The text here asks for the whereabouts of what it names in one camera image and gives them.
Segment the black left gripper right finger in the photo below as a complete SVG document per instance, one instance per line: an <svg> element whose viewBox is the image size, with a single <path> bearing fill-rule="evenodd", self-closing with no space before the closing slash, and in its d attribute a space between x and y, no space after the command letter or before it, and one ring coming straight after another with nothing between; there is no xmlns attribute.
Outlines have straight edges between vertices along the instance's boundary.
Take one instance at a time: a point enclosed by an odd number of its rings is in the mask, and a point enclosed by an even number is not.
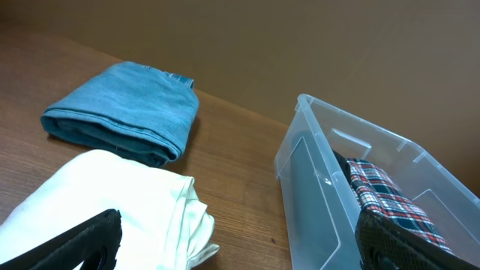
<svg viewBox="0 0 480 270"><path fill-rule="evenodd" d="M362 270L479 270L373 211L355 227Z"/></svg>

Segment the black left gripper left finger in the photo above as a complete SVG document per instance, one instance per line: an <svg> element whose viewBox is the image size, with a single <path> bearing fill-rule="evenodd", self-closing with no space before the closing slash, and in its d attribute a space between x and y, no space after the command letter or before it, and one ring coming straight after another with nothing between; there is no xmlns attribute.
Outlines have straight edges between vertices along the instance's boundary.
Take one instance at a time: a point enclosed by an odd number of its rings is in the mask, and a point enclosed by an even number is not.
<svg viewBox="0 0 480 270"><path fill-rule="evenodd" d="M121 240L121 214L111 208L2 263L1 270L113 270Z"/></svg>

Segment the red plaid shirt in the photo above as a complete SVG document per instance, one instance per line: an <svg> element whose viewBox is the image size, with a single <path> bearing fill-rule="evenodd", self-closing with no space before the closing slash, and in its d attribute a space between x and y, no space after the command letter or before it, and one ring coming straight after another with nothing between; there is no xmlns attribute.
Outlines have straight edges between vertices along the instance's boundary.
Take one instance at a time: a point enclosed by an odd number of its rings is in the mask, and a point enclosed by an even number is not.
<svg viewBox="0 0 480 270"><path fill-rule="evenodd" d="M346 168L349 185L362 209L382 215L426 242L453 253L426 212L404 196L386 171L355 158L346 159Z"/></svg>

